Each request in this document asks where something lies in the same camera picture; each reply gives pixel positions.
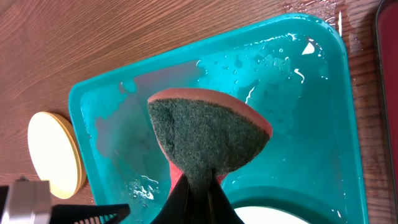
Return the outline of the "light blue plate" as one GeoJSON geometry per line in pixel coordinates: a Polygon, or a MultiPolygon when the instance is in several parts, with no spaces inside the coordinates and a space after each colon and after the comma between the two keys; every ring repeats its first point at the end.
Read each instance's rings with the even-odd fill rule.
{"type": "Polygon", "coordinates": [[[288,212],[270,207],[240,207],[234,211],[245,224],[309,224],[288,212]]]}

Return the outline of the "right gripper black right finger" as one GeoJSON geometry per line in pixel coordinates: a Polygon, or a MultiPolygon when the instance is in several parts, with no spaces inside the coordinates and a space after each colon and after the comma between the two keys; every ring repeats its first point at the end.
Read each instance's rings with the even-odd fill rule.
{"type": "Polygon", "coordinates": [[[210,217],[215,224],[244,223],[234,211],[216,177],[213,177],[210,184],[210,217]]]}

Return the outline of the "red wet sponge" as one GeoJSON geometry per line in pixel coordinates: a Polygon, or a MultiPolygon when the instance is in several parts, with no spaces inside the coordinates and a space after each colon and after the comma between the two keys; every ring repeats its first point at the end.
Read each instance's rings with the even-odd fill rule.
{"type": "Polygon", "coordinates": [[[251,162],[272,137],[268,120],[219,91],[162,90],[147,108],[161,150],[196,197],[207,193],[213,179],[251,162]]]}

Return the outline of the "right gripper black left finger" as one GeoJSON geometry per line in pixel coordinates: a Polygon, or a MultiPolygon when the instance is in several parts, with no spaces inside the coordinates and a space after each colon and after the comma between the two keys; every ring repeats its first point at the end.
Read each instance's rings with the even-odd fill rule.
{"type": "Polygon", "coordinates": [[[188,180],[182,175],[159,214],[151,224],[186,224],[190,221],[190,189],[188,180]]]}

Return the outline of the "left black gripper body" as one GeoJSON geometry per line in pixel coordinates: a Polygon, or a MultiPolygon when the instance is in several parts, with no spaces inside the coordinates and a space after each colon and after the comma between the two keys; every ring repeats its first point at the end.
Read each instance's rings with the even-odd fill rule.
{"type": "Polygon", "coordinates": [[[51,212],[49,181],[21,177],[1,186],[1,224],[48,224],[51,212]]]}

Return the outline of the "yellow plate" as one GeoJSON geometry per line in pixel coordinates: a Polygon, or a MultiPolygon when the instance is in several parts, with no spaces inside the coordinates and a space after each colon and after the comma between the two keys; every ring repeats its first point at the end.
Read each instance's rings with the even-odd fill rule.
{"type": "Polygon", "coordinates": [[[34,114],[27,129],[30,158],[40,180],[50,183],[50,192],[68,199],[86,180],[72,124],[63,116],[45,111],[34,114]]]}

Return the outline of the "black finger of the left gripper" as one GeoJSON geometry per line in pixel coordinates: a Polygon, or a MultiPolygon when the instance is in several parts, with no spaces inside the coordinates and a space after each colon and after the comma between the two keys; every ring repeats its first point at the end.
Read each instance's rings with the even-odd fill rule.
{"type": "Polygon", "coordinates": [[[128,204],[117,205],[55,205],[50,224],[61,223],[121,223],[130,214],[128,204]]]}

